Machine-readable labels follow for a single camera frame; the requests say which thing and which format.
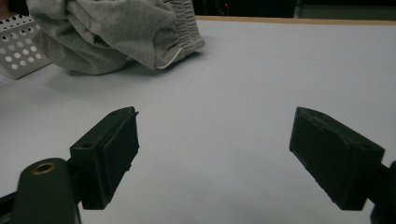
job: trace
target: round hole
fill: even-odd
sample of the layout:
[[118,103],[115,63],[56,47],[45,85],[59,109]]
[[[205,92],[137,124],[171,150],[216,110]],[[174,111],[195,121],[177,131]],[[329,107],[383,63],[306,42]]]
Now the round hole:
[[54,170],[56,167],[54,162],[46,162],[46,163],[42,163],[39,164],[35,167],[35,169],[33,169],[32,173],[34,175],[44,175],[46,173],[51,172],[52,170]]
[[92,146],[92,143],[84,143],[82,145],[83,148],[90,148]]

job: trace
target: white plastic basket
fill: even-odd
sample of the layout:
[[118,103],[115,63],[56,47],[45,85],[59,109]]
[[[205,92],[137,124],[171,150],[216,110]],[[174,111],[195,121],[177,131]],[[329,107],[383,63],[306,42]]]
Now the white plastic basket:
[[32,42],[39,29],[21,15],[0,21],[0,75],[17,79],[50,63]]

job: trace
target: perforated panel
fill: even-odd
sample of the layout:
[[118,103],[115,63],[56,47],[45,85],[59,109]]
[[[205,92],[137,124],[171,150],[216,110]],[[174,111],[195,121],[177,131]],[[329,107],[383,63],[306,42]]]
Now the perforated panel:
[[16,79],[50,63],[32,41],[39,29],[21,15],[0,21],[0,74]]

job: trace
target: gray fabric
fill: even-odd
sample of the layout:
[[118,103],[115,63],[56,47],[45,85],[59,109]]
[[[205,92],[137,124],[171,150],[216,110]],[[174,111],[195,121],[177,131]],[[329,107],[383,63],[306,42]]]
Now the gray fabric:
[[35,42],[55,64],[89,74],[132,57],[164,68],[204,46],[191,0],[28,0]]

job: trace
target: white table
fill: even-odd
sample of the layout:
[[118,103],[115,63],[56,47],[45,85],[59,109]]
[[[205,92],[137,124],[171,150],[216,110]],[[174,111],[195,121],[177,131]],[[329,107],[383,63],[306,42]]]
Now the white table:
[[0,195],[35,161],[132,105],[140,151],[83,223],[370,223],[344,212],[289,152],[294,111],[327,113],[396,160],[396,26],[199,21],[204,49],[166,71],[99,77],[51,64],[0,80]]

